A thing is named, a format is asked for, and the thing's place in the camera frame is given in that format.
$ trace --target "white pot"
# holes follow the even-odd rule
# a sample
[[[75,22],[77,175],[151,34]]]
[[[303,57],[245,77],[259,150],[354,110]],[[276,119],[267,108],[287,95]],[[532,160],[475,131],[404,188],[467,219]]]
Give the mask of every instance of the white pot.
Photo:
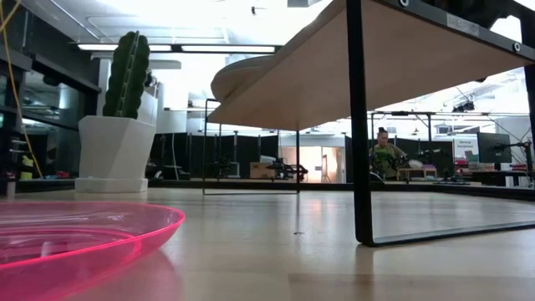
[[[131,118],[86,116],[79,122],[82,143],[77,192],[147,190],[145,168],[156,128]]]

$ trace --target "pink bowl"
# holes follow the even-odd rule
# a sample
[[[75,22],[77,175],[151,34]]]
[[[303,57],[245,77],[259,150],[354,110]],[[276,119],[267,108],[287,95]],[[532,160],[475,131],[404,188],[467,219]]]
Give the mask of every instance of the pink bowl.
[[[86,288],[164,244],[179,210],[146,204],[0,204],[0,300],[50,300]]]

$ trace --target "woman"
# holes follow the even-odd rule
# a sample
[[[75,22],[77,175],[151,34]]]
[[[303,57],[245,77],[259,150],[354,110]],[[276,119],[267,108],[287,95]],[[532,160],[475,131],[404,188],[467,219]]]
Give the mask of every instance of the woman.
[[[394,170],[392,164],[387,160],[388,158],[401,158],[405,157],[406,153],[399,147],[388,142],[388,132],[380,127],[379,133],[377,133],[377,145],[369,150],[370,155],[374,155],[377,164],[385,174],[385,180],[395,180],[397,177],[397,171]]]

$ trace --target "ceiling light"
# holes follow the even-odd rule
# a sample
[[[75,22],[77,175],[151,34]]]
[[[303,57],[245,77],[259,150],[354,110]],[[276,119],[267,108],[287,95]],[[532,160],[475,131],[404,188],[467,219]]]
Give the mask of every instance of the ceiling light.
[[[176,112],[204,112],[203,108],[164,108],[164,110],[176,111]],[[213,112],[215,109],[208,109],[206,111]]]
[[[88,51],[114,51],[117,45],[114,44],[79,44],[78,48]]]
[[[114,51],[117,44],[78,44],[78,48],[87,51]],[[170,45],[149,45],[152,52],[170,52],[172,47]]]
[[[208,53],[246,53],[246,54],[273,54],[274,46],[236,46],[236,45],[183,45],[183,52]]]

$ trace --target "cactus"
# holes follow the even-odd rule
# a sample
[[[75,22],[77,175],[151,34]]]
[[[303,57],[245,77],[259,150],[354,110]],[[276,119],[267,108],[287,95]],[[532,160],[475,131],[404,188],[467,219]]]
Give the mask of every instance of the cactus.
[[[129,32],[119,40],[111,64],[104,116],[137,119],[149,55],[149,43],[140,32]]]

